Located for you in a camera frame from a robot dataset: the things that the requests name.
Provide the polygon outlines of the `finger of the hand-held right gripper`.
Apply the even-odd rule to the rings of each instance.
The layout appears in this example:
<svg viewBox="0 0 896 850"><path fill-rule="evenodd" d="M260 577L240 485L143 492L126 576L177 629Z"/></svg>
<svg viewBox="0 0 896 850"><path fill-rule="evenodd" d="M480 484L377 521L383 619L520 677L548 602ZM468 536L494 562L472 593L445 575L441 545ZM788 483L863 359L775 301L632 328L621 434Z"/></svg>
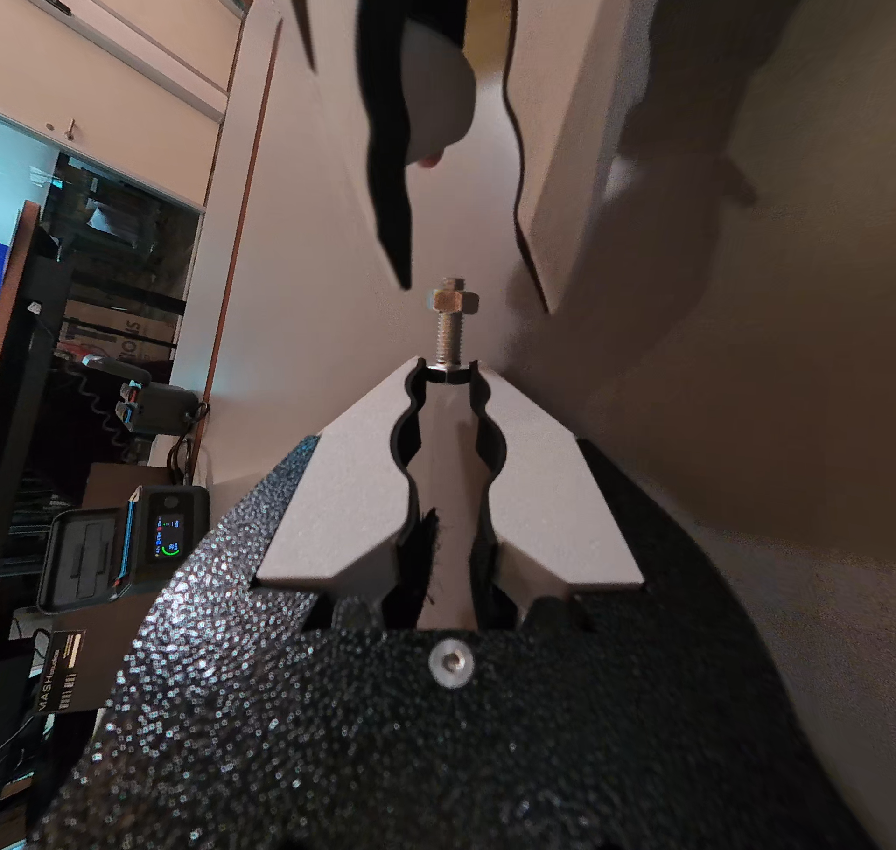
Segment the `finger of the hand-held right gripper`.
<svg viewBox="0 0 896 850"><path fill-rule="evenodd" d="M400 289L412 286L409 113L401 45L411 0L290 0L361 213Z"/></svg>
<svg viewBox="0 0 896 850"><path fill-rule="evenodd" d="M646 89L651 0L512 0L504 105L520 156L517 243L554 314L628 112Z"/></svg>

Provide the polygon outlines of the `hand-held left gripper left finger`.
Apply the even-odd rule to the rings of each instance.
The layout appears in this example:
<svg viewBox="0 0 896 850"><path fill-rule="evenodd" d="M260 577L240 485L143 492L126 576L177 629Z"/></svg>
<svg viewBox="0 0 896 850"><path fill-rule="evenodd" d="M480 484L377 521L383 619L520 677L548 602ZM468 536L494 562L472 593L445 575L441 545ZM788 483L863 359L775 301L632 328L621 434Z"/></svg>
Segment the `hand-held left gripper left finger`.
<svg viewBox="0 0 896 850"><path fill-rule="evenodd" d="M255 578L262 587L379 602L420 521L409 463L421 449L427 363L412 358L327 425Z"/></svg>

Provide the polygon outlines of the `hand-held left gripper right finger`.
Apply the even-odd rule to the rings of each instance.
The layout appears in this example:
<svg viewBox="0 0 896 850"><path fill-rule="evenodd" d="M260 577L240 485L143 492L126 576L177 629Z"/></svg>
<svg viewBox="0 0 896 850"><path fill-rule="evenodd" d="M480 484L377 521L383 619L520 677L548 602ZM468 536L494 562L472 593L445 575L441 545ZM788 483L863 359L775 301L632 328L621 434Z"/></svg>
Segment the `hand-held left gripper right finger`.
<svg viewBox="0 0 896 850"><path fill-rule="evenodd" d="M471 579L534 603L644 585L575 435L484 363L469 368L476 452L488 468Z"/></svg>

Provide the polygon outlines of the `steel bolt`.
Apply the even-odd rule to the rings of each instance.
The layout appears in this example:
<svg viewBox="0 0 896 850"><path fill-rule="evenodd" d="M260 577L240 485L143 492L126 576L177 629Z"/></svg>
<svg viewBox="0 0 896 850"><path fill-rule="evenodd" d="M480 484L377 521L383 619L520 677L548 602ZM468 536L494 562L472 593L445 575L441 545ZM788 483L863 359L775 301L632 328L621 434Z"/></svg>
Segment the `steel bolt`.
<svg viewBox="0 0 896 850"><path fill-rule="evenodd" d="M438 288L469 291L465 279L460 277L446 278ZM475 314L440 314L430 311L436 315L437 324L434 363L427 366L427 378L432 383L466 383L469 380L469 369L462 362L463 325L466 316Z"/></svg>

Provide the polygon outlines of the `black power station with display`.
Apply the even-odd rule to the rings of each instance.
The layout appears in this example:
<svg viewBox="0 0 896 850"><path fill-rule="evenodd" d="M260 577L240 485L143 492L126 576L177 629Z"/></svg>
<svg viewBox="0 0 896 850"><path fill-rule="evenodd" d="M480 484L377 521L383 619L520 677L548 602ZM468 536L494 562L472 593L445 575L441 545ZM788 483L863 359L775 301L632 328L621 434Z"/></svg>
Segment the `black power station with display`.
<svg viewBox="0 0 896 850"><path fill-rule="evenodd" d="M55 616L157 594L209 527L201 486L139 486L121 508L67 510L50 527L37 607Z"/></svg>

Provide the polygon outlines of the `black battery charger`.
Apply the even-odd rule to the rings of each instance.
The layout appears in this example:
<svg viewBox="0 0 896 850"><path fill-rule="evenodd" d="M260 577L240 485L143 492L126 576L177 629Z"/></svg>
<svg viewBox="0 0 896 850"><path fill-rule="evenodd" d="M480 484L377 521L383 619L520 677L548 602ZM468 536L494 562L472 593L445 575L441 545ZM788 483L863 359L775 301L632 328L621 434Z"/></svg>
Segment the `black battery charger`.
<svg viewBox="0 0 896 850"><path fill-rule="evenodd" d="M114 360L123 379L116 415L134 436L180 437L198 422L201 402L190 390L154 382L144 368Z"/></svg>

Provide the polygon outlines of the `white cabinet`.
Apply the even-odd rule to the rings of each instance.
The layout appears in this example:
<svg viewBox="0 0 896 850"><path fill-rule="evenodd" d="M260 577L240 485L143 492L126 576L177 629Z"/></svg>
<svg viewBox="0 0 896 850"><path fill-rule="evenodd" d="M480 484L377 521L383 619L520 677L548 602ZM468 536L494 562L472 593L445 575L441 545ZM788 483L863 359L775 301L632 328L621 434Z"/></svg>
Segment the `white cabinet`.
<svg viewBox="0 0 896 850"><path fill-rule="evenodd" d="M235 0L27 0L219 124L243 11Z"/></svg>

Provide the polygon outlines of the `black printed card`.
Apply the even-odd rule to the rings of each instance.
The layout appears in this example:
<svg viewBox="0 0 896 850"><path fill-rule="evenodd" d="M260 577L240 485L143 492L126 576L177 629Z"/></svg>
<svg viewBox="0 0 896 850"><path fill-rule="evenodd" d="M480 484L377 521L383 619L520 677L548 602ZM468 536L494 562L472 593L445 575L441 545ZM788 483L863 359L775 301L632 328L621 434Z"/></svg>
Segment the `black printed card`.
<svg viewBox="0 0 896 850"><path fill-rule="evenodd" d="M48 717L70 710L79 678L79 655L84 649L85 637L84 629L51 634L32 709L35 716Z"/></svg>

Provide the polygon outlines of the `printed cardboard box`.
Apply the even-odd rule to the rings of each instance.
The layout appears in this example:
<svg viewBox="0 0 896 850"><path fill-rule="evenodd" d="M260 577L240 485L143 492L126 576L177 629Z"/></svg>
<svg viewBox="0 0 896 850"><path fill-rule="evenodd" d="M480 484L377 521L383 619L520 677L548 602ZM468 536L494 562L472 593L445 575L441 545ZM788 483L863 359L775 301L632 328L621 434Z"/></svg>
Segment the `printed cardboard box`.
<svg viewBox="0 0 896 850"><path fill-rule="evenodd" d="M127 363L168 362L175 350L175 327L164 320L67 302L59 348L72 355L103 355Z"/></svg>

